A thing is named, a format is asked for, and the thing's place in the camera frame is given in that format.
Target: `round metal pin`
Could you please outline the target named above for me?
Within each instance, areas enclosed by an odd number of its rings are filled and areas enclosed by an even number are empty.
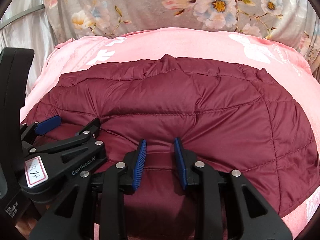
[[[125,167],[125,163],[124,162],[119,162],[119,163],[116,164],[116,167],[118,169],[123,169]]]
[[[197,162],[195,162],[195,166],[198,167],[198,168],[203,168],[204,167],[204,162],[197,161]]]
[[[239,177],[241,175],[241,172],[239,170],[233,170],[231,171],[231,174],[235,177]]]
[[[81,178],[86,178],[86,177],[88,177],[89,176],[89,172],[88,171],[81,171],[80,172],[80,177]]]

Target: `small screw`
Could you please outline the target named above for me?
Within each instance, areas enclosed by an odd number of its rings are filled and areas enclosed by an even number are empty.
[[[204,162],[202,162],[202,161],[197,161],[197,162],[195,163],[195,166],[198,167],[198,168],[203,168],[203,167],[204,167]]]
[[[241,175],[241,172],[239,170],[233,170],[231,174],[235,177],[239,177]]]
[[[125,167],[125,163],[124,162],[119,162],[119,163],[116,164],[116,167],[118,169],[123,169]]]
[[[80,177],[81,178],[86,178],[86,177],[88,177],[89,176],[89,172],[88,171],[81,171],[80,172]]]

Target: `maroon puffer jacket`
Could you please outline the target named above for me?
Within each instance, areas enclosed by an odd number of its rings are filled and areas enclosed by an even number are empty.
[[[239,169],[285,216],[319,186],[319,159],[301,106],[264,69],[216,60],[173,58],[104,63],[64,74],[26,122],[60,115],[63,124],[38,140],[74,136],[93,118],[109,161],[147,141],[140,188],[125,196],[128,234],[186,239],[196,206],[179,184],[173,140],[215,169]]]

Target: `blue gripper pad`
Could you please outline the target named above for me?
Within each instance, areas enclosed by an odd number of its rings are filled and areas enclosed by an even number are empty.
[[[141,183],[141,177],[142,177],[144,162],[146,160],[146,154],[147,154],[147,142],[146,140],[143,140],[139,150],[137,162],[133,170],[132,188],[134,191],[138,189]]]
[[[181,184],[183,190],[185,190],[188,185],[187,184],[187,170],[186,170],[186,166],[185,166],[184,159],[182,156],[181,147],[180,147],[178,138],[174,139],[174,155],[176,157],[176,163],[177,163],[180,184]]]
[[[47,132],[53,130],[61,124],[61,117],[56,115],[41,123],[38,123],[35,128],[36,135],[44,135]]]

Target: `floral fabric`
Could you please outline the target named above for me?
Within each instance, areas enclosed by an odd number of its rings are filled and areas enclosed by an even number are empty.
[[[225,30],[295,48],[315,76],[320,65],[319,18],[308,0],[45,0],[45,8],[58,42],[163,27]]]

